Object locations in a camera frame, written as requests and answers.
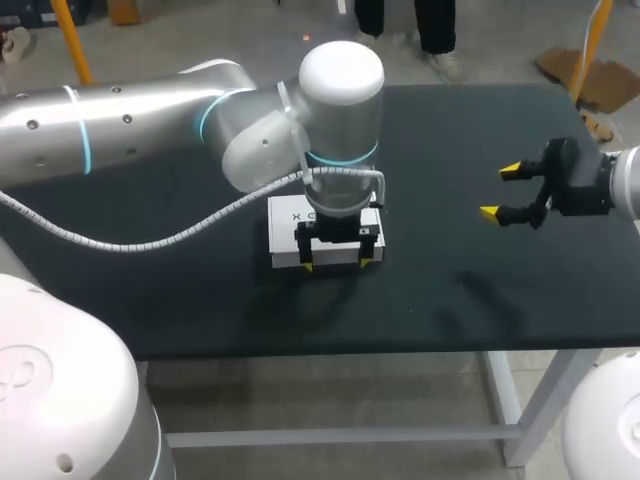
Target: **white box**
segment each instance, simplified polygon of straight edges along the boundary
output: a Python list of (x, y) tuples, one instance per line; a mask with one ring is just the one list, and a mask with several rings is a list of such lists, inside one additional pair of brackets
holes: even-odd
[[(315, 211), (304, 195), (269, 197), (269, 252), (273, 268), (298, 267), (300, 257), (295, 230), (298, 222), (315, 220)], [(380, 212), (375, 208), (365, 208), (361, 213), (362, 225), (378, 225), (380, 235), (373, 250), (373, 261), (382, 261), (384, 234)], [(358, 263), (359, 242), (325, 243), (317, 238), (311, 240), (314, 265), (335, 265), (338, 263)]]

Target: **person's leg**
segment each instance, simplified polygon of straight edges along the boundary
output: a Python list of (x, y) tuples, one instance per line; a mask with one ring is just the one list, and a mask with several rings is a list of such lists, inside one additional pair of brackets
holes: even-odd
[(414, 6), (422, 50), (432, 55), (452, 52), (456, 47), (455, 0), (414, 0)]
[(379, 37), (384, 30), (384, 0), (355, 0), (356, 18), (360, 31)]
[(414, 0), (420, 46), (443, 80), (459, 82), (463, 73), (453, 54), (456, 46), (455, 0)]

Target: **black table surface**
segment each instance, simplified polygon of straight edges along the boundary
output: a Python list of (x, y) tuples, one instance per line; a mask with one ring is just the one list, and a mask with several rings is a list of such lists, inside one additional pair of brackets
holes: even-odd
[[(640, 343), (633, 224), (555, 213), (538, 231), (501, 229), (478, 213), (533, 199), (539, 182), (505, 184), (497, 170), (537, 159), (552, 137), (597, 154), (566, 93), (398, 86), (384, 95), (381, 265), (272, 271), (266, 201), (144, 254), (83, 249), (6, 209), (0, 234), (44, 288), (106, 322), (139, 359)], [(238, 198), (219, 162), (195, 151), (10, 193), (112, 242), (166, 236)]]

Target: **metal table frame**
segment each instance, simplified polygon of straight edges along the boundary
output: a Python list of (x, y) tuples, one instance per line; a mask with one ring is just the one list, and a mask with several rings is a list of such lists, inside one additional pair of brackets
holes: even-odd
[[(35, 282), (0, 238), (0, 273)], [(499, 424), (446, 427), (361, 427), (302, 430), (254, 430), (166, 434), (171, 448), (360, 442), (503, 440), (508, 467), (524, 467), (567, 406), (571, 395), (598, 359), (601, 349), (560, 350), (524, 408), (516, 392), (506, 352), (484, 352)], [(139, 364), (146, 376), (146, 362)]]

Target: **shoe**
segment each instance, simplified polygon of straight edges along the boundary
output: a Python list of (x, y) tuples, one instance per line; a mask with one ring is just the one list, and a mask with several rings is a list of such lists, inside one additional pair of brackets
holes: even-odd
[(460, 83), (464, 80), (464, 74), (453, 52), (440, 55), (429, 54), (429, 64), (446, 83)]
[(357, 43), (359, 43), (360, 45), (364, 45), (365, 47), (369, 47), (371, 50), (375, 48), (377, 40), (378, 38), (374, 37), (373, 35), (368, 35), (364, 32), (358, 32), (355, 38), (355, 41)]
[(18, 63), (22, 60), (29, 43), (31, 43), (31, 36), (26, 28), (17, 27), (9, 32), (3, 32), (2, 58), (5, 63)]

